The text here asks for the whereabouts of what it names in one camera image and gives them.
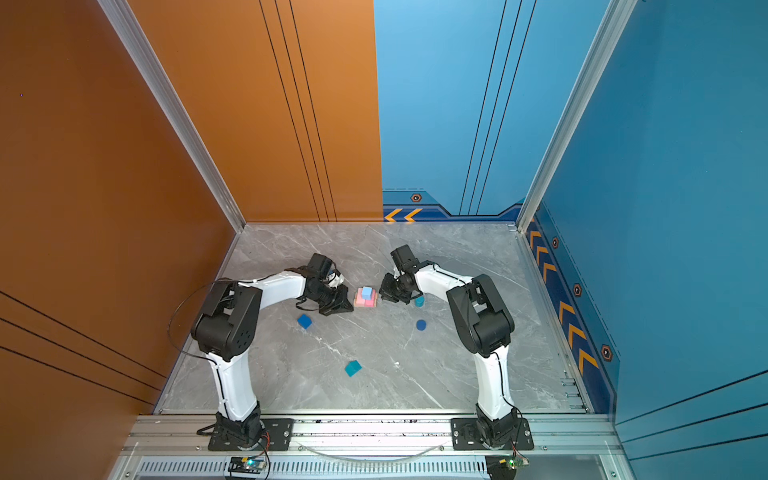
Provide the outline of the light pink rectangular block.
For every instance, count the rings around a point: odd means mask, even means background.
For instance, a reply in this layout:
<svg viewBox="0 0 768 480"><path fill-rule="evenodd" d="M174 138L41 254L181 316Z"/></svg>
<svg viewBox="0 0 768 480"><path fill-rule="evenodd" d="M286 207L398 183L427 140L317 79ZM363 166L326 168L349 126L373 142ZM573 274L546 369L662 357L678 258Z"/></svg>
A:
<svg viewBox="0 0 768 480"><path fill-rule="evenodd" d="M362 288L358 288L357 289L357 292L356 292L356 295L355 295L354 305L355 306L359 306L359 307L363 307L365 305L365 299L363 298L363 289Z"/></svg>

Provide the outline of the dark pink rectangular block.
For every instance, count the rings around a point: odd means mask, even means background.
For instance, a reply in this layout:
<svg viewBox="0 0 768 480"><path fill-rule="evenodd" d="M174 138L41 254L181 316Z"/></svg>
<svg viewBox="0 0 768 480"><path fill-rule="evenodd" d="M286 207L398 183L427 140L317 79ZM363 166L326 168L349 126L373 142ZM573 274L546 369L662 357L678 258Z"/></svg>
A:
<svg viewBox="0 0 768 480"><path fill-rule="evenodd" d="M367 307L374 308L377 304L377 297L378 297L377 291L372 290L370 294L370 298L365 301L365 305Z"/></svg>

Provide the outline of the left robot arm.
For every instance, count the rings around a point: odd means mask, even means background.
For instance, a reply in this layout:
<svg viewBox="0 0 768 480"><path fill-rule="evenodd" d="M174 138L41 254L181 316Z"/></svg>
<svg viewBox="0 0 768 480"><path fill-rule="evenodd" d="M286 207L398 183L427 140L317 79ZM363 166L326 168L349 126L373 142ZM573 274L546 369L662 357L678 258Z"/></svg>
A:
<svg viewBox="0 0 768 480"><path fill-rule="evenodd" d="M210 437L210 450L248 451L266 437L249 369L261 311L285 301L301 305L310 300L323 316L350 313L348 292L335 263L319 253L304 266L261 279L214 282L191 328L202 358L211 365L218 395L215 423L198 431Z"/></svg>

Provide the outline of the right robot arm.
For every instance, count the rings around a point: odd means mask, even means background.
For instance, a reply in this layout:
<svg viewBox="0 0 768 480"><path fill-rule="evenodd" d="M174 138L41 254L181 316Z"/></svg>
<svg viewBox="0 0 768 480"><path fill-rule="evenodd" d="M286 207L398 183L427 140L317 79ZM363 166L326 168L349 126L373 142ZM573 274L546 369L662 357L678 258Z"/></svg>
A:
<svg viewBox="0 0 768 480"><path fill-rule="evenodd" d="M509 388L508 352L515 324L494 281L469 277L420 261L407 245L391 252L396 268L382 280L383 299L405 304L432 295L445 301L462 345L473 355L477 380L477 429L491 449L513 444L523 416Z"/></svg>

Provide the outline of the dark blue cube block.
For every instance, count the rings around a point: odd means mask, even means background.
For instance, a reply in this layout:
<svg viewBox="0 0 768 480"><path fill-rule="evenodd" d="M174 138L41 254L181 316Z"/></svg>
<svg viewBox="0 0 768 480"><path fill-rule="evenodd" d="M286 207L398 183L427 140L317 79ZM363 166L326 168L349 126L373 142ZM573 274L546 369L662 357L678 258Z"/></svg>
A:
<svg viewBox="0 0 768 480"><path fill-rule="evenodd" d="M305 329L305 330L309 329L309 328L310 328L310 326L312 325L312 320L311 320L311 318L310 318L309 316L307 316L307 315L301 315L301 316L298 318L297 322L298 322L298 324L299 324L299 325L300 325L300 326L301 326L303 329Z"/></svg>

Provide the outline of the teal cube block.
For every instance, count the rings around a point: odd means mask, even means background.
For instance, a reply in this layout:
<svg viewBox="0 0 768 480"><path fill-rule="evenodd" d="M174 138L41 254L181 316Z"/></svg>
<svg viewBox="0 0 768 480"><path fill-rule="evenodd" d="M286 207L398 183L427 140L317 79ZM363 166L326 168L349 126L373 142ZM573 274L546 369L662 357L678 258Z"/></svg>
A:
<svg viewBox="0 0 768 480"><path fill-rule="evenodd" d="M352 360L344 367L344 371L348 377L353 377L362 370L362 365L357 360Z"/></svg>

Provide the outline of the left green circuit board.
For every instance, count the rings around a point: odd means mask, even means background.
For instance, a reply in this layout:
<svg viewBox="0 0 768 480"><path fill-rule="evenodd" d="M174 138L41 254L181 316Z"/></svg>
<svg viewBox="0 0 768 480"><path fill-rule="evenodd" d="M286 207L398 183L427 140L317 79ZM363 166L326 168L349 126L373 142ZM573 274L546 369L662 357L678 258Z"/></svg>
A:
<svg viewBox="0 0 768 480"><path fill-rule="evenodd" d="M264 457L231 457L226 476L235 479L264 479L270 471L270 463Z"/></svg>

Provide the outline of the green circuit board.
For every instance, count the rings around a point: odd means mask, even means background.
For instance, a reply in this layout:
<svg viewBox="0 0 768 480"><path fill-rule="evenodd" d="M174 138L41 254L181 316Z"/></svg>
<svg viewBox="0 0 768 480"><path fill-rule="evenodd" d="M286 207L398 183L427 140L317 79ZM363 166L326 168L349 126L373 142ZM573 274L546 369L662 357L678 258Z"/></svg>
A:
<svg viewBox="0 0 768 480"><path fill-rule="evenodd" d="M235 479L264 479L270 471L270 463L264 457L231 457L226 476Z"/></svg>
<svg viewBox="0 0 768 480"><path fill-rule="evenodd" d="M486 470L491 480L515 480L530 461L524 456L486 456Z"/></svg>

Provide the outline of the right green circuit board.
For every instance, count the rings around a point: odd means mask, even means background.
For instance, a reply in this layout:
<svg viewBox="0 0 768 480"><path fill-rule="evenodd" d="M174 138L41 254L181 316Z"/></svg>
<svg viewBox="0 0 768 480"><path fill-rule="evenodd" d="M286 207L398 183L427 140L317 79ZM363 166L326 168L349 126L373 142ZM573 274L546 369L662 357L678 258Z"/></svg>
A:
<svg viewBox="0 0 768 480"><path fill-rule="evenodd" d="M530 461L524 456L486 456L486 470L491 480L515 480Z"/></svg>

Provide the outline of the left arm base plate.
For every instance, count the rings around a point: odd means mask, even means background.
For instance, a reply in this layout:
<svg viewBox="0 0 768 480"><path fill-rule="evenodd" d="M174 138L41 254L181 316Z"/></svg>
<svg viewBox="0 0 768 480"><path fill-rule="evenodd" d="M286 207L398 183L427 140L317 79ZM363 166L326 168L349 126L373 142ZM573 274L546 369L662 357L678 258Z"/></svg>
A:
<svg viewBox="0 0 768 480"><path fill-rule="evenodd" d="M209 438L209 451L251 451L266 449L284 452L290 447L294 420L267 418L249 421L230 421L217 417Z"/></svg>

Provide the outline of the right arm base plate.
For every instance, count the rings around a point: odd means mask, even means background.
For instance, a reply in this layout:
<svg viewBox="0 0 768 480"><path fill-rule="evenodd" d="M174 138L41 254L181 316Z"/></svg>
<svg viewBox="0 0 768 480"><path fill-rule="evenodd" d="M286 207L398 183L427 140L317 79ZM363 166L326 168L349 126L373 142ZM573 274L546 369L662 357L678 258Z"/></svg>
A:
<svg viewBox="0 0 768 480"><path fill-rule="evenodd" d="M479 418L450 420L452 446L457 451L517 450L535 448L527 419L515 416L490 422Z"/></svg>

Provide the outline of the aluminium front rail frame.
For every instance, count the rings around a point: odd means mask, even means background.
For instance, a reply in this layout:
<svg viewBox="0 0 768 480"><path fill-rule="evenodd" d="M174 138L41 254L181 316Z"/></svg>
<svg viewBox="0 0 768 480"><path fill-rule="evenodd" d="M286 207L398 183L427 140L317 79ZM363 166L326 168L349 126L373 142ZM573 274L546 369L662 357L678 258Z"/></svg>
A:
<svg viewBox="0 0 768 480"><path fill-rule="evenodd" d="M263 415L294 420L284 452L209 451L210 415L139 417L110 473L112 479L235 479L231 457L264 457L264 479L490 479L486 456L524 456L516 479L631 479L634 474L604 415L527 413L535 448L457 451L455 411L330 411Z"/></svg>

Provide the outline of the left aluminium corner post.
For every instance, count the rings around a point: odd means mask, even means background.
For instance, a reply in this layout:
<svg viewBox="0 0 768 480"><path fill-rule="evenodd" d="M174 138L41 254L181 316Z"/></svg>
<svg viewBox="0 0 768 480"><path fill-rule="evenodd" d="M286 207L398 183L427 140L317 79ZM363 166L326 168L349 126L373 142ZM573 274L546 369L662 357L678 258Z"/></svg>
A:
<svg viewBox="0 0 768 480"><path fill-rule="evenodd" d="M98 4L229 224L241 233L246 226L244 215L131 6L124 0L99 0Z"/></svg>

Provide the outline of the aluminium corner post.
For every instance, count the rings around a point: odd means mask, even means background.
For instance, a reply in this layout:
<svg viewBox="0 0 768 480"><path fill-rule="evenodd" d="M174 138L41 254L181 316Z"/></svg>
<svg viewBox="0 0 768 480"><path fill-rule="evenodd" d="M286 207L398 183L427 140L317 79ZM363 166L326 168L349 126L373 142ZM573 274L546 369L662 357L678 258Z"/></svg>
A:
<svg viewBox="0 0 768 480"><path fill-rule="evenodd" d="M533 220L637 3L608 3L516 220L519 234L524 234Z"/></svg>
<svg viewBox="0 0 768 480"><path fill-rule="evenodd" d="M99 0L98 4L229 224L241 233L246 226L244 215L131 6L124 0Z"/></svg>

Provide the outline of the right aluminium corner post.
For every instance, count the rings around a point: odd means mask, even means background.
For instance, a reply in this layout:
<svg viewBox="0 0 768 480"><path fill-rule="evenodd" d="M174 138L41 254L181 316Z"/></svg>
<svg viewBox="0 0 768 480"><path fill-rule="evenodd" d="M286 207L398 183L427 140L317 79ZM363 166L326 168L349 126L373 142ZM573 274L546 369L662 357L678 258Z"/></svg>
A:
<svg viewBox="0 0 768 480"><path fill-rule="evenodd" d="M519 234L524 234L533 220L637 3L608 3L516 220Z"/></svg>

